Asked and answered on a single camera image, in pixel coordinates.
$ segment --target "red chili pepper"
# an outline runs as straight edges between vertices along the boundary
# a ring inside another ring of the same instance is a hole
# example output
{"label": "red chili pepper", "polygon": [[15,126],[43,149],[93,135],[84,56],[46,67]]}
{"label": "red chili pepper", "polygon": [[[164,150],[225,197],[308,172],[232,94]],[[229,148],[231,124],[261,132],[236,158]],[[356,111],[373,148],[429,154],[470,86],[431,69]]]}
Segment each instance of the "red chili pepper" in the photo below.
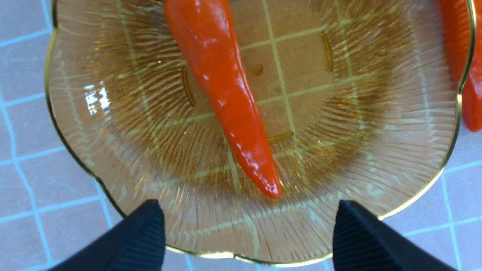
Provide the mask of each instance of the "red chili pepper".
{"label": "red chili pepper", "polygon": [[[469,14],[466,0],[440,0],[445,38],[445,52],[450,72],[459,81],[469,51]],[[469,77],[462,91],[462,115],[472,132],[482,129],[482,0],[474,0],[477,36]]]}
{"label": "red chili pepper", "polygon": [[280,181],[241,63],[229,1],[167,0],[164,14],[241,169],[265,195],[280,198]]}

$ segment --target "scalloped glass bowl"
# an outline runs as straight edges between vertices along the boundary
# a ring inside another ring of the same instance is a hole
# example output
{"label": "scalloped glass bowl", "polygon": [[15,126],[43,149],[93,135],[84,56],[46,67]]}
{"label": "scalloped glass bowl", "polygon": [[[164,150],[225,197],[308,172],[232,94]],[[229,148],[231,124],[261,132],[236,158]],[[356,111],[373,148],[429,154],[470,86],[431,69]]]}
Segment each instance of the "scalloped glass bowl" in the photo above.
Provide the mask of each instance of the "scalloped glass bowl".
{"label": "scalloped glass bowl", "polygon": [[383,218],[433,184],[460,122],[436,1],[231,6],[268,136],[293,133],[271,144],[278,201],[230,155],[161,1],[54,1],[49,108],[123,214],[159,199],[173,249],[302,263],[330,255],[340,199]]}

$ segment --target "red pepper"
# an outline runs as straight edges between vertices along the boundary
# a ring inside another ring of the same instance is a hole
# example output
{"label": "red pepper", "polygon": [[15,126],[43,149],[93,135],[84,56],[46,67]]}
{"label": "red pepper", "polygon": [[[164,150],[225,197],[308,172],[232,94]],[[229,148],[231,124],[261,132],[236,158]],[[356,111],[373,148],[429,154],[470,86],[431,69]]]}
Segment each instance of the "red pepper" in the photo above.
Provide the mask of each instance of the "red pepper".
{"label": "red pepper", "polygon": [[[465,69],[470,30],[466,0],[440,0],[445,52],[450,72],[456,82]],[[482,0],[474,0],[477,36],[470,74],[462,91],[462,115],[472,132],[482,129]]]}
{"label": "red pepper", "polygon": [[280,198],[280,181],[241,63],[229,1],[167,0],[164,14],[241,169],[265,195]]}

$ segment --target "pink tile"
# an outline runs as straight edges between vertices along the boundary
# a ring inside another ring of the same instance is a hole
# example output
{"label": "pink tile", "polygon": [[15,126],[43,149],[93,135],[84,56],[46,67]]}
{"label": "pink tile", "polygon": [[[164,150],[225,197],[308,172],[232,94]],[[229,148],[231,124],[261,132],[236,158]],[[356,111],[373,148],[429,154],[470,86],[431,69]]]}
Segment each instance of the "pink tile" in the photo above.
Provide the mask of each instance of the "pink tile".
{"label": "pink tile", "polygon": [[34,217],[0,224],[0,270],[19,270],[47,263]]}
{"label": "pink tile", "polygon": [[436,181],[420,199],[384,222],[400,233],[448,223],[442,182]]}
{"label": "pink tile", "polygon": [[0,8],[0,41],[47,29],[40,0],[3,2]]}
{"label": "pink tile", "polygon": [[0,190],[0,217],[32,210],[30,195],[13,165],[0,166]]}
{"label": "pink tile", "polygon": [[482,220],[457,225],[454,230],[462,269],[482,269]]}
{"label": "pink tile", "polygon": [[449,228],[415,234],[409,236],[408,239],[442,262],[457,267]]}
{"label": "pink tile", "polygon": [[3,58],[0,62],[0,89],[6,102],[43,93],[43,70],[49,38],[49,35],[43,35],[0,48]]}
{"label": "pink tile", "polygon": [[179,254],[166,250],[164,255],[164,263],[162,264],[161,271],[180,271],[189,270],[186,263],[186,256],[184,254]]}
{"label": "pink tile", "polygon": [[20,162],[38,208],[98,195],[95,180],[66,151]]}
{"label": "pink tile", "polygon": [[0,161],[9,160],[12,158],[10,141],[10,134],[8,133],[7,126],[5,125],[3,113],[0,112]]}
{"label": "pink tile", "polygon": [[100,201],[40,215],[54,261],[64,260],[108,230]]}
{"label": "pink tile", "polygon": [[7,108],[17,144],[17,156],[63,146],[44,98]]}
{"label": "pink tile", "polygon": [[482,166],[446,174],[447,194],[454,221],[482,216]]}
{"label": "pink tile", "polygon": [[450,169],[470,162],[482,161],[482,151],[475,148],[475,146],[482,146],[481,133],[472,133],[467,129],[465,123],[462,123],[458,132],[454,152],[446,168]]}
{"label": "pink tile", "polygon": [[194,270],[217,270],[217,271],[255,271],[256,265],[236,259],[206,259],[191,257]]}

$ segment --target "ridged black plastic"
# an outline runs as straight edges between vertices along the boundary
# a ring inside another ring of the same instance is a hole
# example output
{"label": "ridged black plastic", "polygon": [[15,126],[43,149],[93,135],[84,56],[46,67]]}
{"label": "ridged black plastic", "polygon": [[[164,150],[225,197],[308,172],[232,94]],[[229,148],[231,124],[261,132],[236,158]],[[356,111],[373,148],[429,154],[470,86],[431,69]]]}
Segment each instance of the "ridged black plastic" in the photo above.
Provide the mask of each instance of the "ridged black plastic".
{"label": "ridged black plastic", "polygon": [[148,200],[53,271],[159,271],[166,246],[164,214]]}
{"label": "ridged black plastic", "polygon": [[357,202],[341,200],[333,234],[336,271],[455,270],[379,221]]}

